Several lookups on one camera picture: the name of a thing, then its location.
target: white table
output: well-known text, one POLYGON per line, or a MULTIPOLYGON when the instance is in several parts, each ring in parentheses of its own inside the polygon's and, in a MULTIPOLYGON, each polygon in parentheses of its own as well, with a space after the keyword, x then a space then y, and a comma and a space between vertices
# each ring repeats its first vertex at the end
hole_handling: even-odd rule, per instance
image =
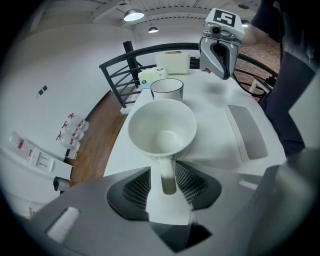
MULTIPOLYGON (((197 133, 183 160, 210 166, 227 172, 239 172, 262 176, 266 168, 282 164, 284 149, 272 124, 258 103, 233 80, 221 80, 214 74, 191 70, 189 75, 171 75, 184 83, 183 102, 195 114, 197 133), (227 105, 246 107, 254 118, 268 156, 256 160, 243 161, 239 146, 226 114, 227 105)), ((152 101, 149 89, 144 89, 126 118, 115 141, 104 176, 157 164, 141 153, 131 143, 128 123, 133 113, 152 101)))

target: mug handle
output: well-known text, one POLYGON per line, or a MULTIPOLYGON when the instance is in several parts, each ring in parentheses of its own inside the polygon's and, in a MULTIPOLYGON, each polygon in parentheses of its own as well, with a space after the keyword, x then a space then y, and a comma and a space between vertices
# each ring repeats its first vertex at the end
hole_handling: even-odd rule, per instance
POLYGON ((169 158, 160 159, 159 164, 162 191, 166 195, 173 195, 177 191, 173 161, 169 158))

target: wooden floor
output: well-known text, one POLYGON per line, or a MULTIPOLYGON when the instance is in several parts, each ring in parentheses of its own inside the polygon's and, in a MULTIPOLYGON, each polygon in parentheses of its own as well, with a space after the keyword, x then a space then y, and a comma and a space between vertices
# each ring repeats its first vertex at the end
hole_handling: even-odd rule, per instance
POLYGON ((72 165, 71 185, 103 177, 111 150, 116 142, 126 115, 120 113, 121 105, 111 92, 89 118, 90 126, 80 141, 76 160, 72 165))

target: cup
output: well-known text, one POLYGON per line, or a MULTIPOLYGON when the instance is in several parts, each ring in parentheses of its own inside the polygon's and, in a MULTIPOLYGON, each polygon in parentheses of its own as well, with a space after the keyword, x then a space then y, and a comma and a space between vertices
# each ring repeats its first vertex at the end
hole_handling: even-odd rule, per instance
POLYGON ((154 100, 172 99, 182 102, 184 83, 175 78, 160 79, 151 84, 150 90, 154 100))
POLYGON ((132 143, 160 165, 162 190, 177 191, 174 161, 182 156, 196 136, 192 110, 173 99, 159 99, 140 107, 131 117, 128 133, 132 143))

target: black metal railing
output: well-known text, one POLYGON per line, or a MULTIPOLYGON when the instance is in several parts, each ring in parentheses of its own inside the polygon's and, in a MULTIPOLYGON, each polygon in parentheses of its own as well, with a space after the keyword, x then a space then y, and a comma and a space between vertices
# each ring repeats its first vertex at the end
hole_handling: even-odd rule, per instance
MULTIPOLYGON (((106 80, 108 81, 112 91, 114 92, 114 95, 116 96, 116 98, 118 99, 118 101, 120 102, 120 104, 123 108, 126 108, 128 104, 135 103, 134 100, 127 101, 129 99, 130 95, 135 95, 135 94, 141 93, 141 91, 136 90, 140 85, 140 82, 137 78, 138 73, 141 72, 142 70, 156 67, 155 64, 142 66, 139 62, 137 62, 136 57, 141 56, 141 55, 150 54, 150 53, 163 52, 163 51, 199 50, 198 43, 190 43, 190 42, 159 44, 159 45, 155 45, 155 46, 141 48, 138 50, 132 49, 131 42, 129 42, 129 44, 128 44, 128 42, 125 42, 125 43, 123 43, 123 45, 124 45, 127 53, 122 54, 120 56, 117 56, 113 59, 110 59, 107 62, 105 62, 99 66, 99 68, 102 70, 106 80), (113 74, 109 74, 109 72, 107 71, 108 67, 110 67, 114 64, 123 62, 123 61, 127 61, 128 65, 120 68, 118 71, 114 72, 113 74), (113 78, 116 78, 116 77, 119 77, 122 75, 124 75, 124 76, 121 77, 117 82, 115 82, 115 83, 113 82, 113 80, 112 80, 113 78), (129 82, 121 83, 125 78, 127 78, 130 75, 132 76, 132 79, 129 82)), ((253 65, 259 67, 260 69, 268 72, 272 79, 275 79, 278 76, 278 74, 275 71, 273 71, 271 68, 269 68, 268 66, 264 65, 263 63, 255 60, 247 55, 239 53, 238 59, 243 60, 245 62, 248 62, 250 64, 253 64, 253 65)), ((199 58, 191 57, 190 69, 199 69, 199 63, 200 63, 199 58)), ((235 71, 240 72, 240 73, 244 73, 246 75, 250 75, 254 78, 258 78, 263 82, 266 81, 266 79, 264 79, 258 75, 255 75, 253 73, 250 73, 248 71, 242 70, 242 69, 236 68, 235 71)), ((244 81, 238 81, 235 74, 233 74, 233 77, 234 77, 235 81, 239 84, 239 86, 241 86, 245 91, 249 92, 242 85, 250 86, 251 84, 244 82, 244 81)), ((258 97, 258 98, 262 98, 264 96, 264 94, 254 94, 251 92, 249 92, 249 93, 255 97, 258 97)))

